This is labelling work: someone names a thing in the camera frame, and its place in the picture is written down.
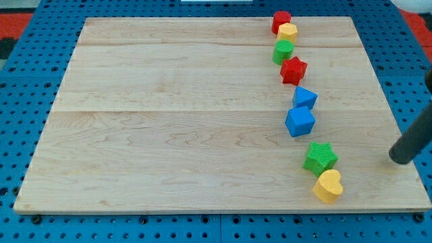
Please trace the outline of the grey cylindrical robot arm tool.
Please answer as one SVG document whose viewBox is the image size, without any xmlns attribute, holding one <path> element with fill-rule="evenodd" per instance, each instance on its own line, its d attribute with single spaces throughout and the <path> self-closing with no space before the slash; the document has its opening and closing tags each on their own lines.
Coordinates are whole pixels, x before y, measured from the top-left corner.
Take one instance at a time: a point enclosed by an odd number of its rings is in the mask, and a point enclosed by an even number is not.
<svg viewBox="0 0 432 243">
<path fill-rule="evenodd" d="M 405 165 L 411 162 L 431 142 L 431 103 L 389 149 L 390 159 Z"/>
</svg>

